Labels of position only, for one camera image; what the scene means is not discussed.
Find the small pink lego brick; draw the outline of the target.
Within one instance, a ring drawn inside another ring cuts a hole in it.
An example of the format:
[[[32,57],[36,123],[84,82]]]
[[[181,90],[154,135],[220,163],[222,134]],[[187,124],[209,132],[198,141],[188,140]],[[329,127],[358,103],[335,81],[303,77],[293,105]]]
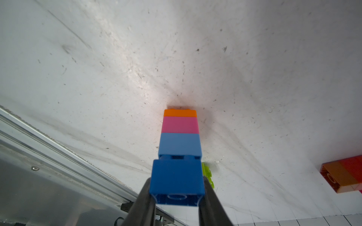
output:
[[[199,134],[196,117],[166,116],[163,119],[162,133]]]

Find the light blue lego brick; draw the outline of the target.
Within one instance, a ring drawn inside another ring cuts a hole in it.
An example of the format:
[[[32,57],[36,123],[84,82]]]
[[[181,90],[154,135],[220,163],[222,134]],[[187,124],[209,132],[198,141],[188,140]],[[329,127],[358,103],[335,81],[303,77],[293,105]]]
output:
[[[160,138],[158,157],[170,156],[194,156],[202,158],[201,141],[199,134],[187,133],[162,133]]]

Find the lime green lego brick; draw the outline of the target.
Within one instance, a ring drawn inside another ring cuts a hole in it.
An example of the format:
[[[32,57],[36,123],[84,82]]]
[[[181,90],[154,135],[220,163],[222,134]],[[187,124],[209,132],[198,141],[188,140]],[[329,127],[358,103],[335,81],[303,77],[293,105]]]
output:
[[[210,183],[211,187],[214,189],[215,186],[212,181],[212,172],[209,166],[205,162],[202,162],[201,164],[202,164],[203,176],[205,176],[208,179],[208,182]]]

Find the dark blue lego brick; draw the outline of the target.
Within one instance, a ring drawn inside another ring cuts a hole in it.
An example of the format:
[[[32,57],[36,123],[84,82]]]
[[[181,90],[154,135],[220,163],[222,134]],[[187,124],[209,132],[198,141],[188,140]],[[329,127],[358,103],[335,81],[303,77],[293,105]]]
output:
[[[149,193],[157,204],[198,207],[205,195],[201,160],[154,160]]]

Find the brown lego brick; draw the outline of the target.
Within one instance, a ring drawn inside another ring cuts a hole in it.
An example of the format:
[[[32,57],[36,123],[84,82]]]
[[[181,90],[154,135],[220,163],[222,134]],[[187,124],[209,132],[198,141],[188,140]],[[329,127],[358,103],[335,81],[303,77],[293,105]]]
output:
[[[338,161],[324,163],[320,174],[337,194],[362,190],[362,183]]]

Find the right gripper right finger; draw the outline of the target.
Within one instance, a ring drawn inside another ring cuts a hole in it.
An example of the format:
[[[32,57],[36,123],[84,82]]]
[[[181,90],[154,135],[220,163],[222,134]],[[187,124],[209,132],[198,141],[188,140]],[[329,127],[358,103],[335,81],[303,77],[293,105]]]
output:
[[[199,203],[200,226],[233,226],[207,177],[203,177],[205,195]]]

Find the small red lego brick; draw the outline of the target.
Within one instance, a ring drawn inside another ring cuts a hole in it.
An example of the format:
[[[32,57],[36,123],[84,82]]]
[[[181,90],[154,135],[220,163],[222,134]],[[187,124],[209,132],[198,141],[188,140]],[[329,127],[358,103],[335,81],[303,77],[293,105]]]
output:
[[[362,156],[355,156],[339,160],[339,163],[348,171],[348,173],[357,180],[362,182]]]

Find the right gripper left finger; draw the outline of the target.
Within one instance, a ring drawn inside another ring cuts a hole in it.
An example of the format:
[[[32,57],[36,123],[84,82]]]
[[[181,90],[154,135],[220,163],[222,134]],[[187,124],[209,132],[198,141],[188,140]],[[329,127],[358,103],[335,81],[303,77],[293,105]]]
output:
[[[135,202],[123,203],[121,210],[127,212],[122,226],[155,226],[156,202],[150,195],[150,178],[146,180]]]

